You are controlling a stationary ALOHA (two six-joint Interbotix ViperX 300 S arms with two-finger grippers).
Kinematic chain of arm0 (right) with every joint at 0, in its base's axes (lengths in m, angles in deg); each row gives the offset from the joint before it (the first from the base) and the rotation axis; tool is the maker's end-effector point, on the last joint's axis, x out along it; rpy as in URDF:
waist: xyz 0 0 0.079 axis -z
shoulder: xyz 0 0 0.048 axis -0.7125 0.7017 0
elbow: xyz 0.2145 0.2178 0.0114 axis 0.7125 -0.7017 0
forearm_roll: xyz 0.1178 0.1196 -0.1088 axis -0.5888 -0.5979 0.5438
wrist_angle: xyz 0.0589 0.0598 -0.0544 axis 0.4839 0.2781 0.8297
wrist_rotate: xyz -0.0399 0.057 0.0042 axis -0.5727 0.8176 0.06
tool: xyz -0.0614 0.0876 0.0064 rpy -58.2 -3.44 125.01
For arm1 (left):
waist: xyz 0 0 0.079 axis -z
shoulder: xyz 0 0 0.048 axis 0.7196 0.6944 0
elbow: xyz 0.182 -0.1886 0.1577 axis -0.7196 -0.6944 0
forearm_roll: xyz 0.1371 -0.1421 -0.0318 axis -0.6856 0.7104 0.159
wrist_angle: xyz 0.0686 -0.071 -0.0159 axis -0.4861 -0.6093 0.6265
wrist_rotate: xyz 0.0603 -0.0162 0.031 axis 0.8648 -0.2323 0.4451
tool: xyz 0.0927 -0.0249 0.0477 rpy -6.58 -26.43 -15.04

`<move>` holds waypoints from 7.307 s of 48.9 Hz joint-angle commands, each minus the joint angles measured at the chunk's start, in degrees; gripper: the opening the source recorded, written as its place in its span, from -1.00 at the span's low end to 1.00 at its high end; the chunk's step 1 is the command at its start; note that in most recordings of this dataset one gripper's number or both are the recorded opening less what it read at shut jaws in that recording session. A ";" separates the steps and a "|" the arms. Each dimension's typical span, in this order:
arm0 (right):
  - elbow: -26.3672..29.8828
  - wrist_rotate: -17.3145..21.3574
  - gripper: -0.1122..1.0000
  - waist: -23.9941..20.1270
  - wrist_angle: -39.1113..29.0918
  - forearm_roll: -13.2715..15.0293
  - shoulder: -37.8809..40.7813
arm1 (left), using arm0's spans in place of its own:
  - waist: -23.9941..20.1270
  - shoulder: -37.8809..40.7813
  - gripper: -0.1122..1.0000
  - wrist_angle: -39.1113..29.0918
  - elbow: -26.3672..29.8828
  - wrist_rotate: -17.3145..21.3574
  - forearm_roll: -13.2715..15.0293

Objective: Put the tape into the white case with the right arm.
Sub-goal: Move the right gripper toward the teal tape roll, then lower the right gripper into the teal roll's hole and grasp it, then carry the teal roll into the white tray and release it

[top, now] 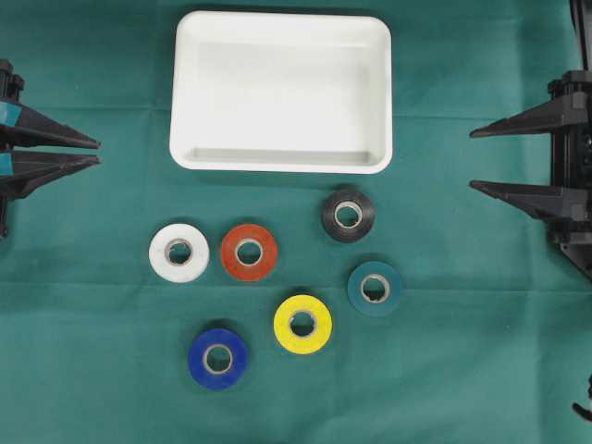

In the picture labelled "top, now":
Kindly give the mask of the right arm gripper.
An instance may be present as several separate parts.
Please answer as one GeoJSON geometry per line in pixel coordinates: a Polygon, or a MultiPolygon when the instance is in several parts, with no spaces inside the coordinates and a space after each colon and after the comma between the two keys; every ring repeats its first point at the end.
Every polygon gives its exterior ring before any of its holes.
{"type": "Polygon", "coordinates": [[[552,186],[483,180],[469,186],[548,223],[549,240],[591,278],[591,73],[570,70],[548,90],[552,100],[475,129],[470,137],[551,133],[552,186]],[[586,201],[575,213],[576,190],[586,201]]]}

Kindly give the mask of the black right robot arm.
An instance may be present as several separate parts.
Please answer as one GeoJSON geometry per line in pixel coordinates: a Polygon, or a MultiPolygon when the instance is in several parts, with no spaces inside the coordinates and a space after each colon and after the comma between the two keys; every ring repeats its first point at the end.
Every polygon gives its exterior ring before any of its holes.
{"type": "Polygon", "coordinates": [[[548,84],[550,100],[470,133],[472,138],[550,135],[550,184],[472,180],[469,186],[547,225],[550,243],[591,277],[591,3],[571,1],[583,68],[548,84]]]}

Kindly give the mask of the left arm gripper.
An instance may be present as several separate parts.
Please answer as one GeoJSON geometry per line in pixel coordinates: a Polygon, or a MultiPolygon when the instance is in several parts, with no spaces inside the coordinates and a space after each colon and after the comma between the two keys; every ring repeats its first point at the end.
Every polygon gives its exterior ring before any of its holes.
{"type": "Polygon", "coordinates": [[[14,146],[98,149],[100,143],[18,104],[24,80],[1,60],[1,193],[31,194],[37,188],[100,164],[96,155],[14,151],[14,146]]]}

